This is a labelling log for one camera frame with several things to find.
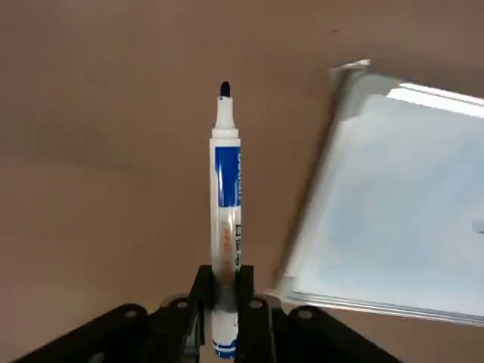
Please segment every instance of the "blue label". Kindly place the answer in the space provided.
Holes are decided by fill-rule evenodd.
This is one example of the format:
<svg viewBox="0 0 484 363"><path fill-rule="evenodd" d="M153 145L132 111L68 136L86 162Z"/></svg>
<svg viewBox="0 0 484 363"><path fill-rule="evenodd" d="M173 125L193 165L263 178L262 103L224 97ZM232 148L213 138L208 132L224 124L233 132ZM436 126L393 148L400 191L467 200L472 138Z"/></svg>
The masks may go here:
<svg viewBox="0 0 484 363"><path fill-rule="evenodd" d="M219 181L219 206L240 206L242 201L240 147L216 147L215 171Z"/></svg>

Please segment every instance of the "white marker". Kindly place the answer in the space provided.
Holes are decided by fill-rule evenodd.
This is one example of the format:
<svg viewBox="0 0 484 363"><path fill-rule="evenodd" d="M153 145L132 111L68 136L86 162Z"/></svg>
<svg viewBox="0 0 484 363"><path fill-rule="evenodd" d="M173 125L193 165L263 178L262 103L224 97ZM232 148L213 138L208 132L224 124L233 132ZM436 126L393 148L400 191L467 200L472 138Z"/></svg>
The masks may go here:
<svg viewBox="0 0 484 363"><path fill-rule="evenodd" d="M240 139L235 128L230 85L220 86L217 120L210 139L210 232L212 270L216 279L212 311L213 346L219 357L233 358L238 320L235 275L240 268Z"/></svg>

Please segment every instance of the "white surface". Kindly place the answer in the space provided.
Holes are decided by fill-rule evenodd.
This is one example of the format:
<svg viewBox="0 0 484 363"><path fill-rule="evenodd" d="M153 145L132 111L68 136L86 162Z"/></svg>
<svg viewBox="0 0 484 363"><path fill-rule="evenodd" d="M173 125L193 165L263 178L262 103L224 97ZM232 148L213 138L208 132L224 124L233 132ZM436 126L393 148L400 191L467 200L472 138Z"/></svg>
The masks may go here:
<svg viewBox="0 0 484 363"><path fill-rule="evenodd" d="M484 119L370 96L338 131L294 290L484 315L483 221Z"/></svg>

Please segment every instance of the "table surface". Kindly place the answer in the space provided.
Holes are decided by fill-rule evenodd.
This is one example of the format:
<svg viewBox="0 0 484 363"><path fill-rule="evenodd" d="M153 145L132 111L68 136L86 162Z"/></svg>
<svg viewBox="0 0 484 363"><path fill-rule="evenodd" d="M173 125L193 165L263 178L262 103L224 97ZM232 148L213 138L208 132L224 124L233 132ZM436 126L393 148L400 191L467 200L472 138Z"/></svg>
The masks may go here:
<svg viewBox="0 0 484 363"><path fill-rule="evenodd" d="M209 261L223 80L243 142L243 261L270 287L327 125L327 69L365 57L483 95L481 13L478 1L2 2L0 359L190 287ZM335 314L405 361L484 356L478 328Z"/></svg>

